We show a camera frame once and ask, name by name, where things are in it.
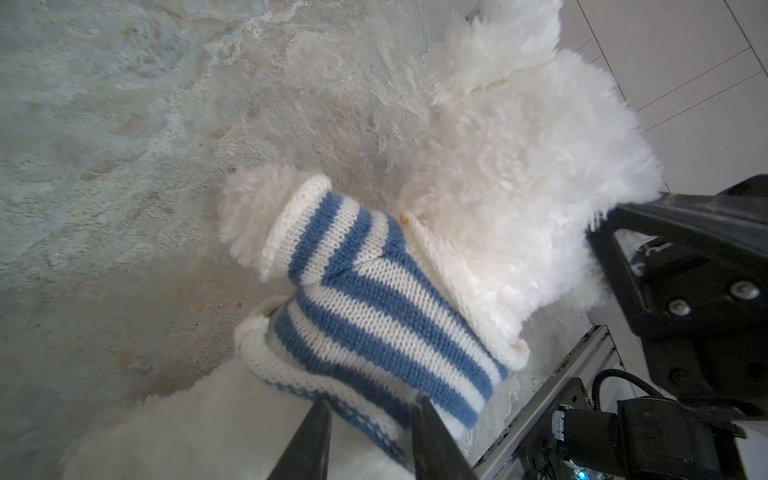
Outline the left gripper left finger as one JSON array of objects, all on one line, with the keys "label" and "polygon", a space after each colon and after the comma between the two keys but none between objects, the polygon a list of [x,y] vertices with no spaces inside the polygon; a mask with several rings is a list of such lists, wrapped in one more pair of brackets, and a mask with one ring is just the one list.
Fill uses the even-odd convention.
[{"label": "left gripper left finger", "polygon": [[332,409],[318,398],[274,466],[268,480],[326,480]]}]

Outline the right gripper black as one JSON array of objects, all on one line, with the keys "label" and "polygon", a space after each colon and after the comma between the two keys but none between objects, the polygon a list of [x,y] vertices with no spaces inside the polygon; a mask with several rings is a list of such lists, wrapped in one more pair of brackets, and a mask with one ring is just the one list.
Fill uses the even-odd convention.
[{"label": "right gripper black", "polygon": [[[640,273],[619,230],[651,238]],[[588,240],[655,385],[689,407],[766,416],[766,175],[619,205]]]}]

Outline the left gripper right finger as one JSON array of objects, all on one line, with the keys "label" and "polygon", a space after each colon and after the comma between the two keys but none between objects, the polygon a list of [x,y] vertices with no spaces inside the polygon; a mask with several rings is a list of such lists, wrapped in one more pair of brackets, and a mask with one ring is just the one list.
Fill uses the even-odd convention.
[{"label": "left gripper right finger", "polygon": [[432,403],[419,396],[411,410],[412,450],[417,480],[477,480]]}]

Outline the blue white striped sweater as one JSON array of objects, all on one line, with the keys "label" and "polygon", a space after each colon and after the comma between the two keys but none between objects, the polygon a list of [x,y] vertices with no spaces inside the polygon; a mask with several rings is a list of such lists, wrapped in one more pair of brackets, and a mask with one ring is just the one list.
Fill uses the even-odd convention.
[{"label": "blue white striped sweater", "polygon": [[528,360],[525,341],[505,345],[450,297],[405,224],[335,192],[322,174],[232,173],[219,215],[239,264],[293,287],[236,328],[243,363],[273,388],[326,398],[404,467],[418,398],[460,439]]}]

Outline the white teddy bear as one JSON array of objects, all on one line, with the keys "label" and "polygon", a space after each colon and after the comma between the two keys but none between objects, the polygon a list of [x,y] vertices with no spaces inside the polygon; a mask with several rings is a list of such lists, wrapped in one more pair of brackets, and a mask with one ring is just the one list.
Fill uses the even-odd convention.
[{"label": "white teddy bear", "polygon": [[[430,123],[393,214],[450,297],[505,345],[561,298],[602,297],[586,234],[656,199],[661,168],[612,76],[558,46],[558,1],[486,1],[431,55]],[[66,479],[265,479],[315,400],[238,356],[75,444]],[[332,409],[329,476],[409,479]]]}]

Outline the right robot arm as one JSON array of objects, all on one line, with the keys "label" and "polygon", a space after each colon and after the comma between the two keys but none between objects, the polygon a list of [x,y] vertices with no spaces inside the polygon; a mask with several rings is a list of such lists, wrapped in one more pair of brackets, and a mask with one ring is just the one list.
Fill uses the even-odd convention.
[{"label": "right robot arm", "polygon": [[741,421],[767,415],[767,179],[612,210],[589,242],[649,380],[552,415],[578,466],[624,479],[740,479]]}]

